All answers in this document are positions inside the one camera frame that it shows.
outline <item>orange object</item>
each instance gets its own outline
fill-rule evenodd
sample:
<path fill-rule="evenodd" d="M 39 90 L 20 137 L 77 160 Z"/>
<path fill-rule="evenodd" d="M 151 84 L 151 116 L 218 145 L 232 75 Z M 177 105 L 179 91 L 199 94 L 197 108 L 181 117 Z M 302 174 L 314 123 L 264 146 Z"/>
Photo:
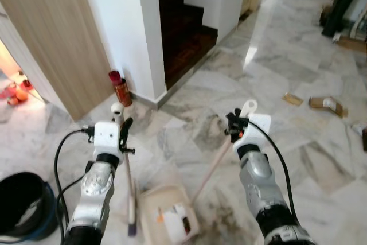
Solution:
<path fill-rule="evenodd" d="M 130 93 L 128 91 L 127 83 L 125 79 L 121 79 L 122 83 L 120 85 L 115 85 L 115 92 L 117 95 L 117 98 L 119 101 L 124 105 L 125 107 L 128 107 L 131 105 L 131 98 Z"/>
<path fill-rule="evenodd" d="M 17 92 L 15 93 L 15 97 L 23 102 L 28 99 L 28 93 L 18 88 Z"/>
<path fill-rule="evenodd" d="M 16 106 L 19 103 L 19 100 L 16 97 L 8 98 L 7 103 L 11 106 Z"/>

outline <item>doorway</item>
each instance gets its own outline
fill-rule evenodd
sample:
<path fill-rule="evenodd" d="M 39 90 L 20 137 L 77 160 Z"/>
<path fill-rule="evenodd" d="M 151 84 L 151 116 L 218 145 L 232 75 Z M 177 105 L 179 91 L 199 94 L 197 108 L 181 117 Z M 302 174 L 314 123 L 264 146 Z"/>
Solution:
<path fill-rule="evenodd" d="M 5 44 L 0 40 L 0 70 L 2 71 L 2 81 L 0 91 L 3 91 L 8 85 L 15 89 L 27 92 L 38 100 L 43 101 L 40 94 L 34 89 L 32 83 L 23 73 L 20 66 L 13 59 Z"/>
<path fill-rule="evenodd" d="M 167 89 L 212 49 L 218 30 L 202 24 L 204 8 L 184 0 L 159 0 Z"/>

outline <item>red object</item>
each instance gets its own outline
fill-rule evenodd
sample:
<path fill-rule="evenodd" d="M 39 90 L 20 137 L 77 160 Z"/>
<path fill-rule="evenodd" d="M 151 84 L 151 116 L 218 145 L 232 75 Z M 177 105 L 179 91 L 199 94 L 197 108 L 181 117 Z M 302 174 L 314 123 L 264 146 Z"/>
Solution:
<path fill-rule="evenodd" d="M 33 89 L 33 85 L 29 82 L 29 80 L 24 80 L 20 87 L 23 89 L 23 90 L 32 90 Z"/>
<path fill-rule="evenodd" d="M 110 73 L 108 73 L 108 76 L 110 77 L 110 80 L 112 81 L 112 84 L 114 86 L 122 84 L 122 79 L 119 71 L 111 71 Z"/>
<path fill-rule="evenodd" d="M 0 99 L 12 98 L 15 96 L 17 92 L 17 85 L 15 83 L 9 84 L 5 89 L 0 93 Z"/>
<path fill-rule="evenodd" d="M 127 83 L 125 79 L 121 79 L 120 85 L 115 85 L 115 92 L 119 101 L 125 107 L 128 107 L 132 104 L 130 93 L 128 91 Z"/>
<path fill-rule="evenodd" d="M 16 97 L 8 98 L 7 103 L 11 106 L 16 106 L 19 103 L 19 100 Z"/>
<path fill-rule="evenodd" d="M 122 79 L 119 71 L 116 71 L 116 70 L 108 73 L 108 76 L 110 77 L 110 80 L 112 81 L 112 84 L 115 87 L 115 92 L 116 92 L 116 95 L 119 101 L 125 107 L 130 106 L 132 102 L 131 102 L 130 93 L 127 87 L 126 80 Z"/>

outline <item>black clamp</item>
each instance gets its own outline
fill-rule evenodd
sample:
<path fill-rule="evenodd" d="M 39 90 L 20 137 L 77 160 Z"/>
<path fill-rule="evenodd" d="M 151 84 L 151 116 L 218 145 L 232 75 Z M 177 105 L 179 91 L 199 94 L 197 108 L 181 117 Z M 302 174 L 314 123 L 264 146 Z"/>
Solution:
<path fill-rule="evenodd" d="M 119 145 L 120 151 L 122 153 L 135 154 L 135 149 L 128 149 L 126 147 L 126 142 L 127 142 L 127 137 L 128 137 L 128 130 L 130 129 L 133 121 L 134 120 L 132 118 L 127 118 L 125 120 L 125 122 L 122 124 L 121 132 L 120 132 L 120 145 Z"/>
<path fill-rule="evenodd" d="M 225 135 L 231 136 L 231 142 L 234 143 L 242 137 L 248 126 L 248 118 L 241 118 L 241 109 L 236 108 L 235 113 L 228 113 L 225 117 L 228 119 L 228 128 L 224 130 Z"/>

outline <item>trash on floor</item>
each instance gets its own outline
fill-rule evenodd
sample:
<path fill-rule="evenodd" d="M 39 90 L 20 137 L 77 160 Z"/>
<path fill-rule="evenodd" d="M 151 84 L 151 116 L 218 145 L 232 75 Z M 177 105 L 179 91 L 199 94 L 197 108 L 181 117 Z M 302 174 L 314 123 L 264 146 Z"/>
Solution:
<path fill-rule="evenodd" d="M 346 36 L 336 36 L 333 38 L 333 42 L 341 47 L 358 51 L 361 53 L 367 53 L 366 42 L 362 40 L 356 40 L 355 38 L 350 38 Z"/>
<path fill-rule="evenodd" d="M 362 131 L 363 151 L 367 152 L 367 127 Z"/>
<path fill-rule="evenodd" d="M 28 100 L 28 93 L 19 88 L 16 83 L 11 83 L 0 92 L 0 99 L 6 99 L 9 105 L 16 106 Z"/>
<path fill-rule="evenodd" d="M 348 116 L 348 110 L 333 97 L 310 98 L 309 106 L 313 109 L 329 110 L 340 118 Z"/>
<path fill-rule="evenodd" d="M 295 106 L 300 106 L 302 103 L 303 103 L 303 100 L 289 92 L 287 92 L 283 97 L 282 97 L 283 100 L 291 103 L 291 104 L 294 104 Z"/>
<path fill-rule="evenodd" d="M 363 151 L 367 152 L 367 122 L 356 123 L 352 125 L 352 129 L 362 137 Z"/>

